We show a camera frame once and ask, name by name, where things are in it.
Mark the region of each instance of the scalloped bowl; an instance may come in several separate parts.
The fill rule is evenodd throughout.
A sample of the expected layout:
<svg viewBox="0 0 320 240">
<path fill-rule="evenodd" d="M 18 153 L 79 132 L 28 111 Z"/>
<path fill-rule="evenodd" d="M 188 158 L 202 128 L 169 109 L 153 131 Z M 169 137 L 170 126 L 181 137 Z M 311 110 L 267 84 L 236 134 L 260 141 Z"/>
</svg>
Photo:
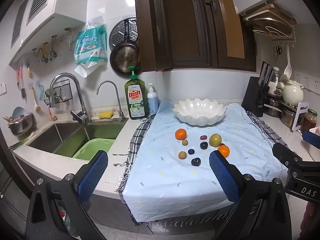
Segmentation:
<svg viewBox="0 0 320 240">
<path fill-rule="evenodd" d="M 222 120 L 226 113 L 223 104 L 209 99 L 195 100 L 186 99 L 173 104 L 173 112 L 181 122 L 196 126 L 213 125 Z"/>
</svg>

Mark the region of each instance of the black wire rack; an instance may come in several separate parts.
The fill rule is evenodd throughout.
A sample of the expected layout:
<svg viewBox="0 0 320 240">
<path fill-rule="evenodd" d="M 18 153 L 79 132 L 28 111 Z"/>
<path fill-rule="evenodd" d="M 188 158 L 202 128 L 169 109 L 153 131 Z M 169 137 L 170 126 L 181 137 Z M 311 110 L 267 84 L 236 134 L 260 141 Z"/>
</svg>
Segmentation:
<svg viewBox="0 0 320 240">
<path fill-rule="evenodd" d="M 56 104 L 67 102 L 73 98 L 70 80 L 62 80 L 57 82 L 56 84 L 60 84 L 59 86 L 56 86 L 53 89 L 54 102 Z M 50 95 L 48 93 L 45 93 L 43 101 L 47 105 L 49 105 L 49 97 Z"/>
</svg>

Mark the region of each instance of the frying pan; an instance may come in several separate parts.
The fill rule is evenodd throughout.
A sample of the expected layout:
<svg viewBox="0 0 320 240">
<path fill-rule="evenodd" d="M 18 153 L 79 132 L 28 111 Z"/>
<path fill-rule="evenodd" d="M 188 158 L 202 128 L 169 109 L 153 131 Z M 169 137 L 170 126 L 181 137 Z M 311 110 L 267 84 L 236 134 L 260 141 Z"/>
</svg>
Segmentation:
<svg viewBox="0 0 320 240">
<path fill-rule="evenodd" d="M 110 54 L 112 69 L 122 77 L 130 77 L 130 66 L 135 66 L 135 74 L 141 72 L 139 48 L 136 41 L 129 39 L 129 19 L 124 20 L 124 41 L 117 44 Z"/>
</svg>

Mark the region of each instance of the kitchen sink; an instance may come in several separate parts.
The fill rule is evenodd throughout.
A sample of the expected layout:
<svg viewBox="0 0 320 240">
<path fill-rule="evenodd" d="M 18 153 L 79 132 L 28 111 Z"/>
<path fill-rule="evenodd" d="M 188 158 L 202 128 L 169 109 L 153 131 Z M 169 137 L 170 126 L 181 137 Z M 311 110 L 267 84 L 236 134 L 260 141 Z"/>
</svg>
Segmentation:
<svg viewBox="0 0 320 240">
<path fill-rule="evenodd" d="M 116 139 L 126 121 L 96 121 L 88 125 L 74 122 L 56 123 L 36 137 L 28 146 L 66 157 L 73 157 L 82 146 L 92 139 Z"/>
</svg>

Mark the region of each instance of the dish soap label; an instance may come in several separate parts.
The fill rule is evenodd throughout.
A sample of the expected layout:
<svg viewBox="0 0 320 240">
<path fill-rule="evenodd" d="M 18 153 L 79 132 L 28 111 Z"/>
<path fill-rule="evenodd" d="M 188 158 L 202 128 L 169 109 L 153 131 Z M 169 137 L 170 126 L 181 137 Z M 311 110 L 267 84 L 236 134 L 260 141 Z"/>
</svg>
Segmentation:
<svg viewBox="0 0 320 240">
<path fill-rule="evenodd" d="M 142 91 L 139 85 L 128 87 L 129 111 L 132 117 L 145 116 Z"/>
</svg>

